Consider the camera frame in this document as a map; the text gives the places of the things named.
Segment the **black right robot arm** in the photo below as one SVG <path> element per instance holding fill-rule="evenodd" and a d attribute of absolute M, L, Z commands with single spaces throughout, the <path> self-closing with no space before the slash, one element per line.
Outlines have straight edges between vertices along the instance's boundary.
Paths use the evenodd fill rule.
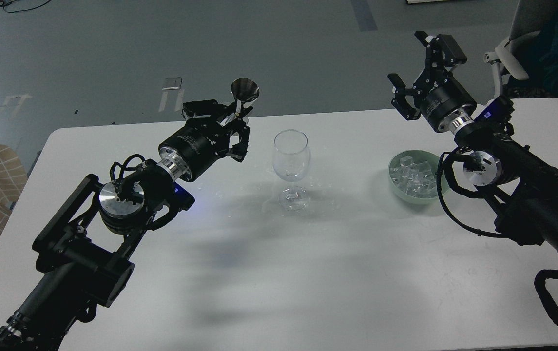
<path fill-rule="evenodd" d="M 392 105 L 406 120 L 424 117 L 436 133 L 450 131 L 455 149 L 443 153 L 435 171 L 438 200 L 450 219 L 480 237 L 508 238 L 519 245 L 548 242 L 558 252 L 558 168 L 512 139 L 513 102 L 496 97 L 473 117 L 477 103 L 457 82 L 453 69 L 467 57 L 450 34 L 416 31 L 425 47 L 425 66 L 411 86 L 396 73 Z M 459 221 L 443 198 L 442 182 L 467 198 L 481 198 L 494 211 L 495 230 L 487 232 Z M 534 286 L 548 317 L 558 327 L 558 306 L 546 282 L 558 270 L 541 270 Z"/>

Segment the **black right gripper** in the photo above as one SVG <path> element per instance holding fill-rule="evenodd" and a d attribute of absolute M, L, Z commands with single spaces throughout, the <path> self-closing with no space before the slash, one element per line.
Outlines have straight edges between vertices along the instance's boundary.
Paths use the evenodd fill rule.
<path fill-rule="evenodd" d="M 452 80 L 453 69 L 466 64 L 468 58 L 450 34 L 433 37 L 425 31 L 415 31 L 414 36 L 426 49 L 424 68 L 412 87 L 407 87 L 399 74 L 388 74 L 394 87 L 391 103 L 405 120 L 418 120 L 422 114 L 436 133 L 443 133 L 447 127 L 441 127 L 441 123 L 453 111 L 463 108 L 471 114 L 476 109 L 474 98 L 457 80 Z"/>

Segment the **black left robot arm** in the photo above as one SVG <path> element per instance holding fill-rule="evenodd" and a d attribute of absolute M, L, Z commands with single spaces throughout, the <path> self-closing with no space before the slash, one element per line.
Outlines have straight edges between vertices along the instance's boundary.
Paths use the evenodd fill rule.
<path fill-rule="evenodd" d="M 178 180 L 194 182 L 224 157 L 245 159 L 253 102 L 187 102 L 184 126 L 160 144 L 161 160 L 133 154 L 110 167 L 104 184 L 87 175 L 32 244 L 43 277 L 0 328 L 0 351 L 57 351 L 75 322 L 91 322 L 99 305 L 112 305 L 145 233 L 194 204 Z"/>

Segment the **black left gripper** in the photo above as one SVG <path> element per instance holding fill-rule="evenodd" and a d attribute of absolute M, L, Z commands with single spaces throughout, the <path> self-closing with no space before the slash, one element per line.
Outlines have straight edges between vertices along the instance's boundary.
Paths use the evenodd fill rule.
<path fill-rule="evenodd" d="M 233 113 L 233 103 L 225 105 L 215 99 L 189 101 L 182 104 L 182 117 L 187 122 L 158 147 L 161 158 L 177 153 L 185 162 L 187 172 L 179 176 L 194 182 L 220 158 L 229 156 L 243 162 L 248 152 L 250 127 L 245 117 L 234 117 L 225 126 L 219 124 Z M 209 117 L 210 119 L 190 119 Z M 238 142 L 229 145 L 230 138 Z"/>

